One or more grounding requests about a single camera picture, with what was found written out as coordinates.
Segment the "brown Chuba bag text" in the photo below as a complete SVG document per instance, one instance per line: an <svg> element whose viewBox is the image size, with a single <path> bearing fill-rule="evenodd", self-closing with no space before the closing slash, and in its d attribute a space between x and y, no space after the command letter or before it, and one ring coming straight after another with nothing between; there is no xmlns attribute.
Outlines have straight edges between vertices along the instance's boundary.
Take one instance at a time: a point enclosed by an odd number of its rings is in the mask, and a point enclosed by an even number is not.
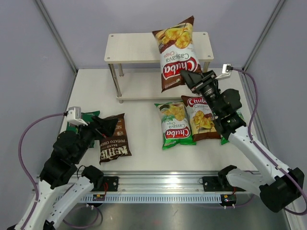
<svg viewBox="0 0 307 230"><path fill-rule="evenodd" d="M220 139L213 123L213 113L203 97L181 96L189 117L194 142L205 139Z"/></svg>

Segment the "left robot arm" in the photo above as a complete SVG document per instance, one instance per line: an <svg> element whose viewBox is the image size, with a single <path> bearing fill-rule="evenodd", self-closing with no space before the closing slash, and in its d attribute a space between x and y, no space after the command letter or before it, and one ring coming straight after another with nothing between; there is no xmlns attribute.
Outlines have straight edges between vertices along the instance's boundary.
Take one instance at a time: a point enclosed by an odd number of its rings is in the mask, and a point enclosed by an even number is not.
<svg viewBox="0 0 307 230"><path fill-rule="evenodd" d="M117 122L117 118L101 119L94 116L90 123L78 121L83 126L78 133L64 131L58 135L39 181L34 183L35 196L22 219L11 226L11 230L55 230L89 192L107 193L118 189L118 177L104 177L101 170L90 165L84 168L73 186L59 197L91 143L111 137Z"/></svg>

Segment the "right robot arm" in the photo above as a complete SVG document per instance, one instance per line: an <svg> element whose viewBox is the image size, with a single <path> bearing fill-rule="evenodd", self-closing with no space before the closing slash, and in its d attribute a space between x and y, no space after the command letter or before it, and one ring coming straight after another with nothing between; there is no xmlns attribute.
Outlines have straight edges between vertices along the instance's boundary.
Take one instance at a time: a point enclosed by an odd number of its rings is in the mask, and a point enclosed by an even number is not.
<svg viewBox="0 0 307 230"><path fill-rule="evenodd" d="M236 146L259 171L251 174L230 165L220 171L217 181L220 188L238 187L259 196L275 213L286 209L299 197L307 197L303 191L304 173L276 158L252 135L251 125L237 114L237 109L242 106L238 90L221 92L218 76L212 70L206 73L182 70L180 74L191 92L200 94L210 107L217 132Z"/></svg>

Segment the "brown Chuba cassava chips bag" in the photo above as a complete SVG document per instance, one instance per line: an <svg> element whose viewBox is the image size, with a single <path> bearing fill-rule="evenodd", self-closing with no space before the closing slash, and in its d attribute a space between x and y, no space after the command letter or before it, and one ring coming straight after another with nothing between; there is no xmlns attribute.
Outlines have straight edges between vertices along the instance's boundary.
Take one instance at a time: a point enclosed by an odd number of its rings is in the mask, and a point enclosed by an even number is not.
<svg viewBox="0 0 307 230"><path fill-rule="evenodd" d="M180 72L201 73L192 40L194 17L164 30L152 31L160 53L162 92L185 84Z"/></svg>

